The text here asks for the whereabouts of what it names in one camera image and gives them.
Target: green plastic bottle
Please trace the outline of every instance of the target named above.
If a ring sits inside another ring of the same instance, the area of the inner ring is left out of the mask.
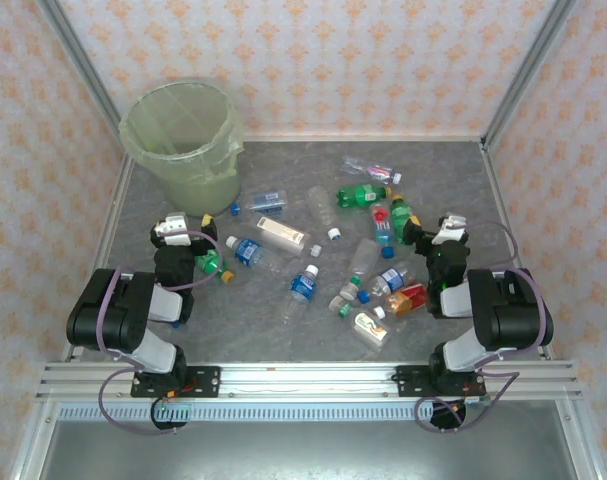
[[[358,187],[345,187],[339,190],[336,198],[339,199],[339,207],[369,207],[377,200],[392,195],[390,187],[375,187],[373,185],[359,185]]]
[[[196,264],[207,275],[212,273],[219,264],[219,256],[217,255],[216,250],[208,250],[206,255],[196,257]],[[234,278],[234,274],[227,269],[223,260],[221,260],[221,265],[216,275],[225,284],[230,283]]]
[[[414,225],[421,226],[419,219],[412,213],[412,209],[405,203],[402,195],[394,195],[392,197],[392,227],[394,228],[394,236],[399,243],[403,241],[403,228],[408,220]]]

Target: bottle cap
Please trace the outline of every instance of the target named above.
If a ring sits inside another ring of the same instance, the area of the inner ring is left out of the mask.
[[[385,310],[383,307],[374,307],[372,311],[379,317],[379,320],[383,320],[385,318]]]
[[[357,297],[359,298],[359,302],[361,302],[361,303],[367,303],[370,301],[370,296],[367,294],[366,291],[363,291],[363,290],[361,290],[359,292]]]
[[[381,256],[385,259],[394,257],[394,247],[390,247],[389,245],[387,247],[383,247],[381,249]]]
[[[228,248],[234,248],[234,242],[236,242],[237,240],[238,238],[236,238],[234,235],[230,235],[229,237],[227,237],[225,245],[227,245]]]
[[[341,231],[338,228],[330,228],[327,236],[330,237],[330,240],[338,240],[341,238]]]
[[[221,274],[221,280],[223,281],[223,283],[225,283],[226,285],[228,283],[230,283],[232,281],[232,279],[234,278],[234,274],[232,272],[230,272],[229,270],[224,271]]]
[[[347,285],[343,285],[341,287],[340,295],[350,302],[356,300],[356,295],[359,293],[359,289],[353,283],[348,283]]]
[[[344,302],[345,302],[345,300],[343,300],[341,297],[339,297],[337,295],[336,297],[334,297],[332,299],[332,301],[330,302],[330,304],[328,305],[327,308],[329,308],[330,312],[332,312],[332,313],[338,313],[338,311],[341,309],[341,306],[343,305]]]
[[[316,266],[314,266],[314,265],[308,265],[308,266],[305,268],[305,271],[306,271],[307,273],[311,273],[311,274],[312,274],[312,275],[314,275],[315,277],[316,277],[316,276],[319,274],[319,269],[318,269]]]

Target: empty plastic bottle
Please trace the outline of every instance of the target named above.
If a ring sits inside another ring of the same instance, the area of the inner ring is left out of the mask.
[[[359,286],[372,275],[380,252],[378,243],[369,238],[361,239],[350,262],[350,267],[347,269],[346,284],[341,288],[341,297],[350,301],[356,300]]]
[[[254,195],[244,195],[238,202],[230,205],[233,217],[243,214],[260,213],[268,217],[280,215],[287,209],[287,194],[285,190],[265,192]]]
[[[379,245],[383,245],[381,248],[381,255],[383,258],[392,258],[394,256],[394,232],[392,231],[392,224],[390,223],[391,215],[387,208],[387,204],[384,202],[376,202],[370,205],[370,213],[372,214],[372,220],[374,220],[374,239]]]
[[[413,273],[414,270],[407,262],[399,262],[370,280],[365,288],[358,293],[358,298],[361,303],[368,303],[371,300],[380,303],[383,297],[409,284]]]
[[[315,280],[318,273],[317,267],[308,265],[301,275],[297,275],[292,280],[292,286],[282,308],[283,320],[286,323],[295,322],[303,316],[307,304],[310,303],[316,291]]]
[[[258,268],[274,273],[279,273],[283,268],[283,259],[280,256],[261,247],[249,238],[239,239],[230,235],[227,237],[225,245],[234,252],[234,256],[239,262],[250,268]]]
[[[419,219],[412,213],[412,209],[405,203],[405,200],[403,200],[403,196],[394,195],[392,197],[392,225],[394,226],[394,236],[399,243],[405,243],[403,241],[403,229],[408,220],[412,220],[414,225],[421,226]]]
[[[370,347],[378,350],[388,341],[390,329],[376,313],[354,308],[339,296],[332,299],[329,309],[339,317],[347,319],[354,334]]]
[[[212,273],[216,269],[216,266],[219,265],[219,256],[216,250],[208,250],[207,254],[196,257],[196,265],[207,275]],[[234,278],[234,274],[227,269],[223,259],[221,259],[221,264],[216,275],[223,283],[230,283]]]
[[[341,171],[352,175],[367,175],[372,180],[381,182],[384,185],[389,185],[390,183],[398,185],[401,181],[401,174],[395,172],[392,168],[370,164],[362,158],[351,155],[343,156]]]
[[[336,197],[341,208],[369,207],[377,200],[392,195],[390,187],[375,187],[373,185],[359,185],[357,187],[341,188]]]
[[[334,213],[334,205],[330,201],[327,190],[320,185],[312,187],[307,191],[307,204],[312,215],[316,217],[324,227],[329,228],[327,236],[330,240],[341,238],[341,231],[336,227],[338,221]]]

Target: orange patterned wall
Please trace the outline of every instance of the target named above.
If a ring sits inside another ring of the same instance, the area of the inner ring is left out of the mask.
[[[215,79],[254,135],[484,133],[553,0],[64,0],[122,112]]]
[[[32,0],[0,0],[0,479],[57,360],[121,152]]]
[[[579,0],[557,43],[492,159],[607,453],[607,0]]]

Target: plastic bottle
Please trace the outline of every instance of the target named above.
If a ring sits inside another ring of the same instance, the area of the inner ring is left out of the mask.
[[[279,273],[283,268],[283,259],[249,238],[239,239],[230,235],[225,242],[234,256],[243,265]]]
[[[207,275],[212,273],[218,264],[219,256],[217,255],[216,250],[208,250],[207,254],[196,257],[196,265]],[[223,259],[221,259],[221,265],[219,266],[219,271],[216,275],[226,284],[230,283],[234,278],[234,274],[227,269]]]
[[[403,229],[408,220],[420,226],[419,219],[412,213],[412,209],[405,203],[402,195],[394,195],[392,197],[392,225],[394,226],[394,236],[399,243],[403,241]]]
[[[389,327],[375,313],[354,308],[339,296],[332,299],[329,309],[347,319],[354,334],[375,350],[381,349],[390,338]]]
[[[359,185],[358,187],[341,188],[336,197],[341,208],[369,207],[377,200],[392,195],[390,187],[375,187],[373,185]]]
[[[260,213],[266,217],[280,215],[287,209],[287,194],[285,190],[276,192],[244,195],[239,201],[230,205],[233,217],[246,213]]]
[[[252,219],[252,227],[256,230],[261,243],[268,243],[293,255],[301,256],[309,250],[310,255],[318,257],[321,254],[320,245],[315,245],[308,233],[278,222],[273,218],[256,215]]]
[[[374,220],[374,239],[381,248],[381,255],[388,259],[394,256],[394,232],[392,232],[392,224],[390,223],[391,215],[384,202],[376,202],[370,205],[370,213]]]
[[[412,267],[407,262],[399,262],[370,280],[365,288],[358,293],[358,298],[361,303],[368,303],[374,299],[382,301],[386,295],[400,290],[403,285],[409,284],[413,273]]]
[[[324,227],[329,228],[327,236],[330,240],[341,238],[341,231],[336,227],[338,221],[334,213],[334,205],[330,201],[327,190],[320,185],[312,187],[307,191],[307,204],[312,215],[316,217]]]
[[[283,320],[286,323],[297,321],[303,316],[307,304],[316,291],[315,280],[318,273],[319,269],[316,266],[308,265],[301,275],[297,275],[292,280],[292,286],[282,308]]]
[[[375,307],[373,311],[379,318],[392,315],[399,318],[422,307],[426,300],[425,287],[420,283],[410,282],[407,287],[388,295],[383,304]]]
[[[372,180],[381,182],[384,185],[389,185],[390,183],[398,185],[401,181],[401,174],[395,172],[392,168],[373,165],[362,158],[351,155],[343,155],[341,171],[351,173],[352,175],[367,175]]]
[[[346,300],[356,300],[359,293],[359,286],[372,275],[372,270],[379,258],[381,249],[379,244],[363,238],[356,247],[350,268],[347,270],[346,284],[341,287],[340,295]]]

